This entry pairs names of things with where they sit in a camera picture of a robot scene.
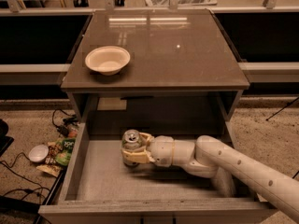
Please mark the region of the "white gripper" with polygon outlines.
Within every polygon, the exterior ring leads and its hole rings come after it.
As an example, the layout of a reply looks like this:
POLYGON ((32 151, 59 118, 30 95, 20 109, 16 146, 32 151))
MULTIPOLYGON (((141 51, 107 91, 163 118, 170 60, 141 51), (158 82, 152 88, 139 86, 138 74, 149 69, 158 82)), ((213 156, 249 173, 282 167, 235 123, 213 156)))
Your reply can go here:
POLYGON ((141 146, 147 150, 132 152, 122 150, 123 160, 128 165, 146 164, 153 162, 156 166, 169 167, 172 164, 174 139, 169 136, 153 137, 150 133, 140 133, 141 146))

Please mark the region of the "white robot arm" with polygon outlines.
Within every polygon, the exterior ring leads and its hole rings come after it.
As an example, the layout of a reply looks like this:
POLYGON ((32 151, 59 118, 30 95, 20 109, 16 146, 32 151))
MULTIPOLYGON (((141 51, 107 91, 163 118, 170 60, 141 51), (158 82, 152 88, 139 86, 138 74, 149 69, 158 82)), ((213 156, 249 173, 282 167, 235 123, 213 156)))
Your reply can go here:
POLYGON ((190 175, 211 178, 220 168, 260 194, 279 211, 299 221, 299 182, 274 170, 222 141, 201 135, 192 143, 170 136, 128 130, 122 137, 121 154, 129 165, 153 163, 178 166, 190 175))

